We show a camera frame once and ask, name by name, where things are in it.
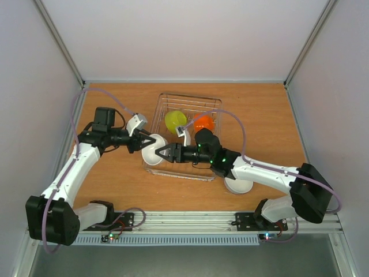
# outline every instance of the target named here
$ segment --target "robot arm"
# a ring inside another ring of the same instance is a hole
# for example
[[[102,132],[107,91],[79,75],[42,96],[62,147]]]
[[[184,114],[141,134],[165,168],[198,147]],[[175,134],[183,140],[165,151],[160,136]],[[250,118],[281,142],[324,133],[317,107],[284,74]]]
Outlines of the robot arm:
[[[301,167],[283,167],[248,158],[246,163],[241,153],[223,148],[219,139],[210,130],[202,129],[195,135],[196,146],[184,147],[173,143],[155,151],[169,162],[210,163],[210,169],[218,176],[230,180],[257,182],[287,194],[275,200],[264,199],[254,212],[255,224],[265,230],[269,222],[300,216],[303,219],[321,223],[332,194],[320,186],[288,175],[303,175],[330,187],[320,173],[310,164]],[[169,149],[169,155],[160,152]]]
[[[147,120],[141,114],[135,114],[128,121],[126,129],[114,128],[114,122],[115,109],[97,108],[94,121],[78,135],[79,145],[74,146],[70,158],[56,179],[41,196],[31,196],[28,199],[26,213],[29,234],[32,238],[39,240],[42,238],[43,214],[48,201],[50,201],[46,225],[48,242],[70,245],[79,231],[96,223],[111,223],[114,216],[111,203],[92,201],[86,207],[73,210],[74,200],[84,179],[106,148],[126,145],[128,151],[133,153],[155,142],[155,139],[149,137],[149,133],[143,130]]]

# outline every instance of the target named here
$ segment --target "metal edge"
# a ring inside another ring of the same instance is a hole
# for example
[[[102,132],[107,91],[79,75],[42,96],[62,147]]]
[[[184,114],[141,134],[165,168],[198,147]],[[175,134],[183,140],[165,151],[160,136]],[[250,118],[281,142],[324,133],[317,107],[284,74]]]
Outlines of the metal edge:
[[[33,0],[37,10],[39,11],[41,18],[43,19],[43,21],[45,22],[47,28],[49,29],[51,35],[53,36],[55,42],[57,43],[59,49],[61,50],[63,56],[65,57],[68,65],[70,66],[70,68],[72,69],[77,81],[80,83],[80,85],[83,87],[84,85],[84,81],[82,79],[82,75],[79,72],[76,64],[74,63],[67,47],[64,44],[64,41],[62,39],[62,37],[60,36],[57,28],[55,27],[54,22],[52,21],[44,3],[42,0]]]
[[[329,234],[330,243],[341,276],[359,277],[344,234]]]
[[[239,84],[283,84],[284,80],[281,79],[145,79],[145,78],[132,78],[132,79],[87,79],[87,83],[94,84],[115,84],[115,83],[143,83],[143,84],[161,84],[161,83],[178,83],[178,84],[229,84],[229,83],[239,83]]]
[[[36,256],[38,242],[31,239],[28,232],[23,236],[23,240],[18,251],[18,259],[13,267],[12,277],[28,277],[31,272],[33,261]]]
[[[135,221],[143,220],[142,213],[135,213]],[[236,211],[146,211],[146,222],[140,227],[134,228],[130,234],[262,234],[264,231],[237,231],[236,226],[231,222],[235,220]],[[286,234],[292,234],[295,230],[295,219],[288,218],[289,230]],[[299,233],[301,234],[330,234],[342,233],[342,226],[337,215],[326,215],[321,224],[310,223],[299,218]],[[106,234],[103,231],[82,231],[80,234]]]
[[[73,119],[75,123],[77,123],[80,119],[85,98],[86,93],[84,93],[77,100],[76,106],[73,111]],[[62,167],[64,166],[68,158],[69,150],[71,148],[72,143],[73,143],[73,132],[71,131],[70,124],[68,124],[65,137],[63,139],[62,147],[58,154],[57,162],[54,167],[53,177],[56,177],[57,174],[61,171]],[[15,266],[13,267],[12,273],[13,277],[19,276],[23,277],[29,275],[29,272],[32,268],[33,260],[36,255],[37,245],[38,242],[36,242],[34,239],[31,239],[28,232],[26,231],[22,239],[20,250],[18,251]]]
[[[305,159],[309,163],[310,162],[309,155],[307,153],[306,144],[304,142],[304,138],[303,138],[302,131],[301,131],[299,121],[298,121],[298,116],[297,116],[297,113],[296,113],[294,105],[293,105],[293,100],[291,98],[291,93],[289,91],[289,86],[288,85],[285,86],[285,90],[286,90],[289,106],[290,106],[291,111],[292,111],[293,119],[295,120],[295,125],[296,125],[296,128],[298,130],[298,134],[299,134],[300,142],[301,142],[301,145],[302,145],[302,148],[303,148],[303,151],[304,151]]]
[[[331,15],[335,5],[337,4],[338,0],[328,0],[325,7],[323,8],[322,13],[319,15],[317,22],[315,23],[312,31],[309,34],[304,46],[301,49],[295,63],[293,64],[291,70],[289,71],[287,78],[284,84],[288,85],[294,75],[296,74],[297,70],[300,68],[300,65],[304,61],[306,55],[308,54],[310,48],[313,46],[315,40],[317,39],[320,31],[322,30],[323,26],[325,25],[328,17]]]

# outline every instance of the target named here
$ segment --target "wire basket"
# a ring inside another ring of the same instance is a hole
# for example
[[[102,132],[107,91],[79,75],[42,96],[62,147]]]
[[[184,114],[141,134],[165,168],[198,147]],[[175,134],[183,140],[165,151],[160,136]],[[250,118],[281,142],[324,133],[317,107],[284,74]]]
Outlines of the wire basket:
[[[209,110],[223,108],[223,104],[218,98],[209,98],[203,96],[193,96],[175,93],[161,93],[157,100],[157,105],[151,124],[150,132],[163,136],[168,143],[182,143],[183,138],[172,134],[165,125],[165,115],[169,111],[180,110],[187,117],[187,122],[190,122],[196,114],[204,113]],[[213,112],[209,114],[214,122],[214,134],[220,137],[220,113]],[[193,125],[188,128],[191,135],[191,144],[194,144],[195,130]],[[215,179],[215,174],[209,170],[208,164],[191,163],[169,163],[164,161],[157,166],[150,166],[143,162],[144,169],[152,174],[172,176],[178,178],[195,179],[202,181],[212,181]]]

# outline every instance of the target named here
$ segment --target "white panel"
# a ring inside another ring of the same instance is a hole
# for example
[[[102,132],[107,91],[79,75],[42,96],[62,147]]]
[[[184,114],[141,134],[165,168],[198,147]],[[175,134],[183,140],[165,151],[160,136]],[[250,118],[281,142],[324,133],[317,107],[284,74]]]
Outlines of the white panel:
[[[284,81],[326,0],[44,0],[86,80]]]
[[[361,276],[369,276],[368,53],[368,1],[340,0],[290,86],[308,157],[343,199]]]
[[[78,84],[32,1],[0,1],[0,268],[10,276],[25,202],[51,181]]]

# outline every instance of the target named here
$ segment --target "wooden table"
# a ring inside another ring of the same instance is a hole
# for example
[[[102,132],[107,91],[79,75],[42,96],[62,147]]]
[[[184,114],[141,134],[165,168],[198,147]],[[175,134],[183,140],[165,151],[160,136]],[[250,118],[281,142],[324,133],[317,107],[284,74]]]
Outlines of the wooden table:
[[[305,160],[282,84],[92,84],[90,88],[113,93],[129,109],[143,113],[149,125],[161,92],[220,98],[224,108],[235,113],[246,127],[247,156],[283,166],[300,166]],[[119,108],[108,96],[88,92],[79,132],[93,120],[97,106]],[[227,115],[222,116],[221,143],[241,151],[241,129]],[[152,175],[143,169],[141,153],[129,154],[125,147],[120,147],[104,154],[94,165],[77,195],[75,207],[99,199],[114,203],[118,210],[140,207],[147,211],[240,211],[254,210],[260,200],[282,195],[260,184],[254,184],[244,195],[234,195],[227,191],[221,178],[204,182]]]

